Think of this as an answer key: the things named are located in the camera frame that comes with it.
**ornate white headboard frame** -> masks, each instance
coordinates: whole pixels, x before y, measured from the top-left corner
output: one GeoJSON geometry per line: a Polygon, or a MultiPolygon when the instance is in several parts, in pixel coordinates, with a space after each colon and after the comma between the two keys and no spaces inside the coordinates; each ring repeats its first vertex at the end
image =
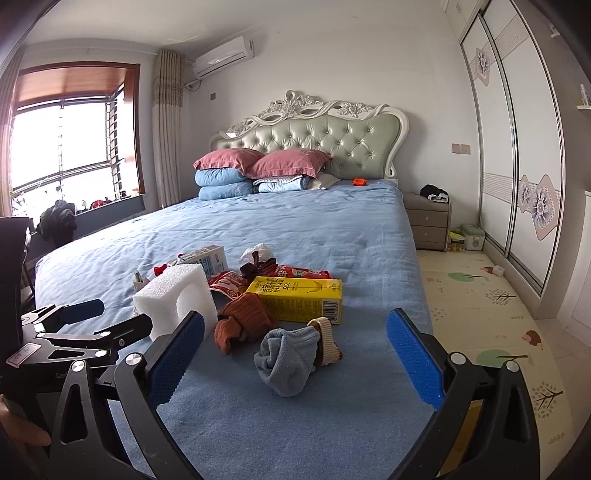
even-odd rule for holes
{"type": "MultiPolygon", "coordinates": [[[[242,122],[232,125],[226,131],[220,131],[218,134],[214,135],[210,140],[210,145],[212,150],[227,148],[230,146],[256,148],[245,144],[241,139],[245,139],[245,137],[252,138],[252,135],[248,137],[248,134],[258,127],[271,127],[278,125],[287,119],[317,119],[318,117],[326,115],[343,120],[359,121],[361,124],[362,121],[372,119],[382,113],[393,115],[400,121],[400,131],[398,132],[396,140],[392,143],[389,152],[384,152],[387,153],[387,158],[383,178],[396,180],[396,169],[394,168],[393,160],[394,155],[396,155],[396,152],[408,133],[408,118],[403,111],[385,103],[378,106],[370,106],[365,103],[350,103],[343,100],[324,102],[315,97],[288,90],[283,100],[271,102],[269,107],[258,115],[249,116],[242,122]]],[[[286,148],[297,148],[299,146],[314,148],[314,143],[312,143],[311,146],[294,144],[293,146],[290,145],[286,148]]]]}

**gray sock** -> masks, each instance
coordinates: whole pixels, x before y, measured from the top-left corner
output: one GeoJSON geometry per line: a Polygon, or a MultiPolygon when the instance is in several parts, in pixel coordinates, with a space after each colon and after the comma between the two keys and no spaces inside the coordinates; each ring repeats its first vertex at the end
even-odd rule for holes
{"type": "Polygon", "coordinates": [[[316,369],[314,359],[320,334],[314,327],[271,330],[255,353],[261,379],[282,397],[300,393],[316,369]]]}

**folded blanket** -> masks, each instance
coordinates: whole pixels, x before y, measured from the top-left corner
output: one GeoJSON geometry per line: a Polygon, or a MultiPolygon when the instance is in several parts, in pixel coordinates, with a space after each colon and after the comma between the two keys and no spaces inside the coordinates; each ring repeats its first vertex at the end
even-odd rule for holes
{"type": "Polygon", "coordinates": [[[269,177],[255,180],[252,184],[259,193],[279,193],[305,190],[310,177],[308,175],[289,175],[287,177],[269,177]]]}
{"type": "Polygon", "coordinates": [[[208,168],[195,172],[195,183],[200,187],[219,187],[246,180],[235,168],[208,168]]]}
{"type": "Polygon", "coordinates": [[[340,181],[340,179],[333,177],[329,173],[319,173],[317,179],[310,179],[308,190],[326,190],[338,181],[340,181]]]}
{"type": "Polygon", "coordinates": [[[252,193],[252,181],[244,180],[230,185],[220,185],[217,187],[201,187],[199,190],[199,200],[219,200],[231,197],[242,197],[252,193]]]}

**white foam block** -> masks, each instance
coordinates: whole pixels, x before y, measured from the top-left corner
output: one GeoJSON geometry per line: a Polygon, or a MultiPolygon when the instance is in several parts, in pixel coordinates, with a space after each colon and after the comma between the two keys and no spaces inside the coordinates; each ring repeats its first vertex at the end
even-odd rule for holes
{"type": "Polygon", "coordinates": [[[203,316],[205,337],[216,327],[217,310],[201,264],[167,268],[134,295],[134,304],[152,319],[152,340],[172,333],[191,310],[203,316]]]}

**windowsill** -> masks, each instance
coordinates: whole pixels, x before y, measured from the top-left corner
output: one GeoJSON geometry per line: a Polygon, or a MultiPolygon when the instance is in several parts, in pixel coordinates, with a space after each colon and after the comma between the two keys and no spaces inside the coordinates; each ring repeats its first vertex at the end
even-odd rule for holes
{"type": "MultiPolygon", "coordinates": [[[[74,231],[74,240],[103,230],[125,219],[137,216],[142,212],[145,212],[144,196],[135,195],[78,213],[76,215],[77,228],[74,231]]],[[[39,257],[47,255],[55,249],[56,246],[53,240],[43,240],[39,233],[34,232],[31,234],[31,245],[27,253],[27,263],[36,261],[39,257]]]]}

